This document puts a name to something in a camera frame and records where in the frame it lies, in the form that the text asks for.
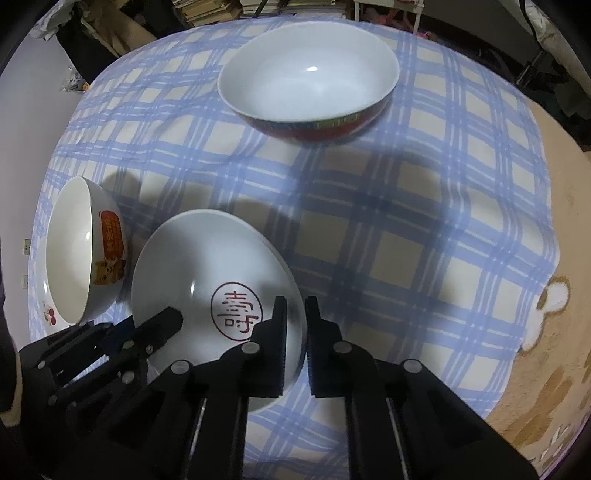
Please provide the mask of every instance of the books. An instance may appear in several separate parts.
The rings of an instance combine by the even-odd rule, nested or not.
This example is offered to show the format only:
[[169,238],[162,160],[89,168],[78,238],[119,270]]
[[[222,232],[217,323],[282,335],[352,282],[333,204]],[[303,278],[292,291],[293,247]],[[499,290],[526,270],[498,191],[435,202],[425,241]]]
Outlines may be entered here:
[[173,0],[173,5],[193,27],[235,20],[242,14],[236,0]]
[[290,0],[281,10],[285,15],[327,15],[345,18],[345,2],[341,0]]
[[[245,15],[254,15],[256,13],[256,9],[261,3],[261,0],[240,0],[240,3],[242,4],[242,10]],[[278,14],[280,6],[283,3],[285,2],[281,2],[280,0],[268,0],[268,2],[263,7],[261,13]]]

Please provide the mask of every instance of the large white bowl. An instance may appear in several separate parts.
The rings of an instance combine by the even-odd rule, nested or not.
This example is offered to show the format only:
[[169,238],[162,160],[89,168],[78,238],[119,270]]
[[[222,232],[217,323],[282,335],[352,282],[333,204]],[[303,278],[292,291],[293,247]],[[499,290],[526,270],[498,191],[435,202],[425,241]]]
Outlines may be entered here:
[[[176,360],[202,364],[246,342],[255,324],[271,318],[277,295],[288,307],[287,391],[304,361],[304,305],[279,253],[246,222],[216,210],[191,210],[164,222],[139,255],[132,311],[136,327],[168,306],[183,314],[181,331],[149,358],[161,373]],[[271,402],[253,398],[249,410]]]
[[224,102],[268,135],[328,140],[373,120],[400,75],[377,36],[338,22],[302,22],[263,33],[224,65]]
[[113,198],[83,177],[57,197],[47,229],[47,285],[55,310],[73,325],[104,313],[127,271],[121,213]]

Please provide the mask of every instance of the electrical outlet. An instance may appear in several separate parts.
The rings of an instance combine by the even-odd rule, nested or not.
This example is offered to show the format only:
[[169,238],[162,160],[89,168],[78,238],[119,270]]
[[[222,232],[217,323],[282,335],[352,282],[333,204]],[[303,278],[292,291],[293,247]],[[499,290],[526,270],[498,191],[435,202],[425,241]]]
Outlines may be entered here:
[[22,254],[28,255],[31,252],[31,239],[25,238],[24,242],[22,243]]

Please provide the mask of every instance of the tablecloth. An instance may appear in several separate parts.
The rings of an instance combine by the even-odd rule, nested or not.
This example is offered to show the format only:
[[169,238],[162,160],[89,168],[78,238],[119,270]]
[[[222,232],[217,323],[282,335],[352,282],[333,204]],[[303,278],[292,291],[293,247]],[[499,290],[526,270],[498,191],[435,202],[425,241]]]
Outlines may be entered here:
[[[174,34],[95,80],[56,146],[39,198],[31,339],[44,335],[36,247],[59,190],[84,175],[116,199],[132,260],[176,213],[233,213],[271,241],[302,295],[317,296],[346,339],[380,359],[420,358],[486,416],[559,256],[531,111],[519,91],[462,55],[358,24],[400,61],[389,107],[340,142],[266,137],[225,106],[216,80],[238,47],[290,21]],[[130,314],[131,279],[99,321]],[[246,440],[246,476],[348,478],[342,402],[312,398],[305,366],[278,404],[249,415]]]

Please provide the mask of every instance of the white ceramic bowl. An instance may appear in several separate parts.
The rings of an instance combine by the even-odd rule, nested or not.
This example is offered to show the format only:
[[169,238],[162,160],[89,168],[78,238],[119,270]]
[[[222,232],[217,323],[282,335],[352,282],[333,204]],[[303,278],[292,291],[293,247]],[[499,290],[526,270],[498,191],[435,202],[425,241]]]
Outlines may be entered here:
[[47,285],[61,318],[74,325],[104,313],[127,271],[121,213],[113,198],[83,177],[57,197],[47,229]]
[[[287,299],[285,387],[304,361],[306,314],[296,282],[279,253],[246,222],[216,210],[190,210],[164,222],[139,255],[132,284],[137,326],[168,306],[183,314],[181,331],[149,358],[161,373],[179,359],[218,359],[271,318],[275,296]],[[253,398],[250,411],[273,400]]]
[[243,45],[217,80],[223,101],[273,137],[329,140],[371,122],[400,75],[377,36],[339,22],[302,22]]
[[47,274],[45,271],[47,238],[43,237],[37,244],[37,255],[35,258],[35,295],[37,303],[43,317],[43,326],[48,335],[59,332],[69,325],[60,317],[55,308],[55,302],[51,298],[49,287],[47,285]]

